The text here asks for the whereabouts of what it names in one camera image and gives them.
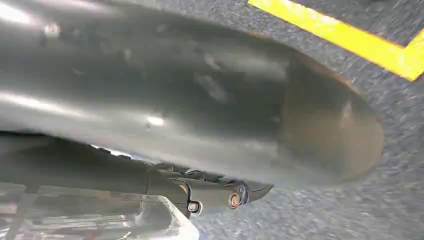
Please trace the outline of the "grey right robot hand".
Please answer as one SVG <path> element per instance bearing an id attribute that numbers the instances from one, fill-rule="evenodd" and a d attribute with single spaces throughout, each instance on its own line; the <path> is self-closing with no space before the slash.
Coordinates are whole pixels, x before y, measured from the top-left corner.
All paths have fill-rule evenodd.
<path id="1" fill-rule="evenodd" d="M 268 37 L 128 0 L 0 3 L 0 180 L 169 197 L 164 166 L 253 183 L 365 179 L 384 130 L 349 82 Z"/>

